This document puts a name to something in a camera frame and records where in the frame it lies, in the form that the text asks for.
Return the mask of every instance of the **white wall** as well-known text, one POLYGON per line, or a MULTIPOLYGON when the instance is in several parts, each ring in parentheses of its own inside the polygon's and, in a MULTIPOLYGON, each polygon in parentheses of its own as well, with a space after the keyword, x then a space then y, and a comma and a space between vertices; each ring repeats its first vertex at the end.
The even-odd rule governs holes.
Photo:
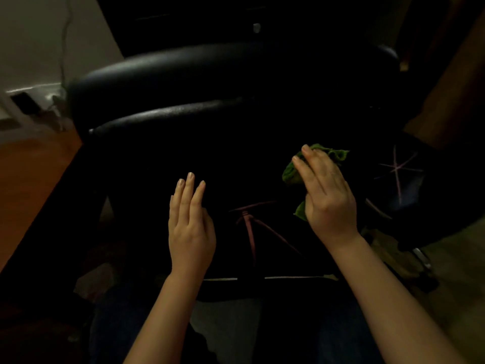
MULTIPOLYGON (((70 81, 123 59, 96 0, 72 0, 67 38, 70 81)), ((0 0, 0 90, 60 81, 65 0, 0 0)))

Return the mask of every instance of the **hand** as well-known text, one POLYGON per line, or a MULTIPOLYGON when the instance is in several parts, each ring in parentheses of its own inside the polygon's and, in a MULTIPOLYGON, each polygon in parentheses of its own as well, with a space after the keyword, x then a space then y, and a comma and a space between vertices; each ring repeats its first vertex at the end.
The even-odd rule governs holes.
POLYGON ((202 208, 206 183, 201 181, 193 193, 195 176, 180 179, 170 199, 168 246, 172 257, 172 275, 202 283, 215 252, 214 223, 202 208))
POLYGON ((325 152, 304 145, 302 153, 311 169, 296 156, 293 163, 308 191, 306 218, 313 232, 332 251, 360 236, 355 198, 339 168, 325 152))

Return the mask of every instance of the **cable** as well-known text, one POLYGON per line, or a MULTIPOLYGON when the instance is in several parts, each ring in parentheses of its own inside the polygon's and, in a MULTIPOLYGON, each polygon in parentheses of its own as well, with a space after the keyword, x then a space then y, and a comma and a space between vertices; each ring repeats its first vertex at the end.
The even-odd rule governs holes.
POLYGON ((67 32, 74 19, 74 12, 72 10, 72 0, 65 0, 67 8, 67 18, 64 22, 61 34, 61 56, 59 58, 59 68, 61 70, 61 87, 64 92, 67 91, 66 77, 65 77, 65 57, 67 54, 67 32))

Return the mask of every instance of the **forearm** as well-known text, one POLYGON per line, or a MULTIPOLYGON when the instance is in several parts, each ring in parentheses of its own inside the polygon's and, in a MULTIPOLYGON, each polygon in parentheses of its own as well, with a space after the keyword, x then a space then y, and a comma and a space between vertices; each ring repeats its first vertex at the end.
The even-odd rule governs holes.
POLYGON ((443 332, 361 237, 331 251, 387 364, 462 363, 443 332))
POLYGON ((200 283, 169 275, 125 364, 178 363, 200 283))

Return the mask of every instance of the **green rag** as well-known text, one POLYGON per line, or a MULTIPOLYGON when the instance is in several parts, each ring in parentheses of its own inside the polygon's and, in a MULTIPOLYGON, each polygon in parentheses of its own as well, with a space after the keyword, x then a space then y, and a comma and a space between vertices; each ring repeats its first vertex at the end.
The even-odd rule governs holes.
MULTIPOLYGON (((335 162, 335 164, 339 167, 341 166, 342 162, 345 161, 345 159, 347 158, 347 154, 349 153, 348 150, 325 148, 320 144, 314 144, 310 146, 310 148, 322 150, 323 152, 328 154, 331 160, 335 162)), ((307 164, 306 159, 303 156, 302 152, 298 152, 296 156, 302 159, 307 164)), ((288 166, 286 166, 285 171, 283 172, 282 179, 287 185, 304 184, 303 179, 300 176, 300 173, 298 172, 298 170, 295 168, 295 165, 293 164, 293 162, 290 162, 288 166)), ((300 205, 296 208, 294 215, 302 219, 303 221, 308 222, 305 214, 305 201, 301 202, 300 205)))

